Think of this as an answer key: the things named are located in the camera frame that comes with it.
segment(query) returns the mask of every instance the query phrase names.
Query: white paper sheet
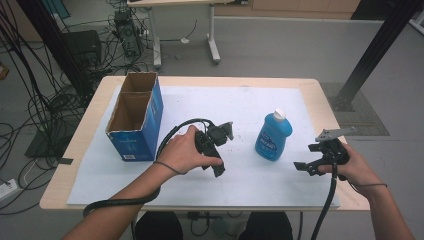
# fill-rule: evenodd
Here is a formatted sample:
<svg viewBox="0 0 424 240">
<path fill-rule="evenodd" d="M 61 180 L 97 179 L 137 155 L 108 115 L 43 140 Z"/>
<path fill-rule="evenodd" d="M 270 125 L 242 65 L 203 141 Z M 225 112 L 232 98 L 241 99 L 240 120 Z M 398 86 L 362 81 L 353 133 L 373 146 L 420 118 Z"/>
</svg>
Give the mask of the white paper sheet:
<svg viewBox="0 0 424 240">
<path fill-rule="evenodd" d="M 161 87 L 164 112 L 159 143 L 174 127 L 192 118 L 219 125 L 233 121 L 234 140 L 217 148 L 226 171 L 218 178 L 201 168 L 176 176 L 162 186 L 151 206 L 172 207 L 319 207 L 330 187 L 330 176 L 309 176 L 293 162 L 311 162 L 315 133 L 298 89 L 254 87 Z M 124 162 L 105 129 L 119 89 L 106 110 L 82 159 L 68 204 L 108 199 L 143 172 L 151 162 Z M 264 117 L 282 108 L 293 127 L 281 158 L 260 157 L 254 149 Z M 338 207 L 335 196 L 332 207 Z"/>
</svg>

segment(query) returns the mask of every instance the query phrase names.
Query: white bottle cap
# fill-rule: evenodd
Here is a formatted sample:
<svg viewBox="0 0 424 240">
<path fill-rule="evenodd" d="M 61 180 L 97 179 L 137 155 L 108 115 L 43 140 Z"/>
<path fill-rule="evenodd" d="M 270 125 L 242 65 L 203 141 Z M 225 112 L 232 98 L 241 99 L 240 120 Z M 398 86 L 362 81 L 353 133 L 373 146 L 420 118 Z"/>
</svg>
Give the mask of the white bottle cap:
<svg viewBox="0 0 424 240">
<path fill-rule="evenodd" d="M 286 113 L 279 108 L 275 109 L 274 120 L 277 122 L 282 122 L 284 119 L 286 119 Z"/>
</svg>

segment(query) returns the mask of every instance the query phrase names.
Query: black pants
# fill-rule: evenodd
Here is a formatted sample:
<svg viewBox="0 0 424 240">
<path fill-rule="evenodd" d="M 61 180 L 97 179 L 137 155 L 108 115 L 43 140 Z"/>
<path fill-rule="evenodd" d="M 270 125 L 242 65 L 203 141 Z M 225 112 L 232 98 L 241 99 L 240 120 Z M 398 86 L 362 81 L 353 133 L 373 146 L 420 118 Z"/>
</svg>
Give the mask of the black pants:
<svg viewBox="0 0 424 240">
<path fill-rule="evenodd" d="M 183 230 L 174 212 L 146 212 L 135 227 L 137 240 L 182 240 Z M 284 212 L 253 212 L 239 240 L 292 240 Z"/>
</svg>

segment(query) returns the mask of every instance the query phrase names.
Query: bottle label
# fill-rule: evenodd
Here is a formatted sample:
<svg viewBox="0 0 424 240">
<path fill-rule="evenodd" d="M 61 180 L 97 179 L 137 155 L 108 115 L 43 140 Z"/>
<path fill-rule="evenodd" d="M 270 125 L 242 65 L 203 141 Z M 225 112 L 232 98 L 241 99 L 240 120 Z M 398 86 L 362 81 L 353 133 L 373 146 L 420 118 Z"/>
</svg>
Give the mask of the bottle label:
<svg viewBox="0 0 424 240">
<path fill-rule="evenodd" d="M 259 137 L 259 142 L 261 143 L 262 151 L 268 156 L 275 156 L 277 154 L 277 145 L 272 141 L 272 139 L 266 134 L 266 132 L 262 132 Z"/>
</svg>

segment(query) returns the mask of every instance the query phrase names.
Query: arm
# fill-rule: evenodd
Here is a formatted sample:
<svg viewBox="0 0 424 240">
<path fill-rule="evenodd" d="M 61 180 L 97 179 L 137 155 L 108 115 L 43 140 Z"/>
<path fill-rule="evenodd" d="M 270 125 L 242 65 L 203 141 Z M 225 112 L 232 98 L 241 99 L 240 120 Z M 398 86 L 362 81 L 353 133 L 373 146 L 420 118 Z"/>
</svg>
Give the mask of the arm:
<svg viewBox="0 0 424 240">
<path fill-rule="evenodd" d="M 367 198 L 376 239 L 414 239 L 389 189 L 384 185 L 370 185 L 382 181 L 361 154 L 347 144 L 344 147 L 350 159 L 346 165 L 338 166 L 338 173 L 346 176 Z M 330 173 L 331 166 L 319 166 L 318 170 Z"/>
<path fill-rule="evenodd" d="M 199 154 L 194 145 L 196 127 L 190 126 L 185 135 L 171 139 L 157 159 L 179 172 L 188 172 L 200 166 L 220 165 L 219 158 Z M 176 173 L 169 168 L 152 164 L 145 172 L 111 199 L 145 197 L 153 193 Z M 100 208 L 90 213 L 64 239 L 119 239 L 142 205 Z"/>
</svg>

